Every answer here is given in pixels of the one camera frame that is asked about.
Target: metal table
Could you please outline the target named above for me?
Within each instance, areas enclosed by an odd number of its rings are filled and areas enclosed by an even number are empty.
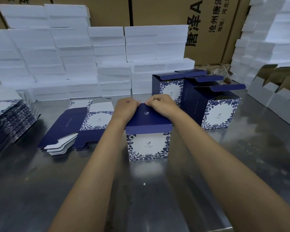
[[[245,91],[236,93],[243,99],[230,126],[207,132],[290,204],[290,125]],[[93,100],[115,105],[119,98]],[[37,123],[0,158],[0,232],[46,231],[89,160],[94,147],[55,157],[36,149],[69,102],[35,103]],[[231,230],[175,129],[166,159],[129,162],[124,136],[121,148],[106,231]]]

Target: person's right hand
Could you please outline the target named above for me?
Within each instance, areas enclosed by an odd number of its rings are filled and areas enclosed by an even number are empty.
[[[176,113],[181,111],[168,94],[153,95],[145,104],[170,120]]]

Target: person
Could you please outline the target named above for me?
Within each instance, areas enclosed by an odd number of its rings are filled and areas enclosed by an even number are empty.
[[[169,95],[153,95],[145,104],[172,121],[235,231],[290,232],[290,206],[207,135]],[[48,232],[104,230],[116,156],[125,126],[138,106],[133,98],[118,100],[108,127]]]

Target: person's left hand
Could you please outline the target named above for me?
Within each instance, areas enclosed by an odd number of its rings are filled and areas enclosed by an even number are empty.
[[[117,101],[117,104],[112,115],[112,120],[123,121],[126,125],[134,115],[136,108],[140,105],[139,101],[129,97],[122,98]]]

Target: unfolded blue box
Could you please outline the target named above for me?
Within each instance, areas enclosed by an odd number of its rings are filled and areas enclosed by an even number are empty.
[[[126,125],[129,160],[166,158],[172,128],[169,119],[141,103]]]
[[[202,82],[185,79],[181,108],[203,129],[226,128],[241,100],[230,90],[245,89],[244,84]]]
[[[206,75],[205,70],[191,69],[152,75],[152,95],[168,94],[176,104],[181,102],[184,78]]]

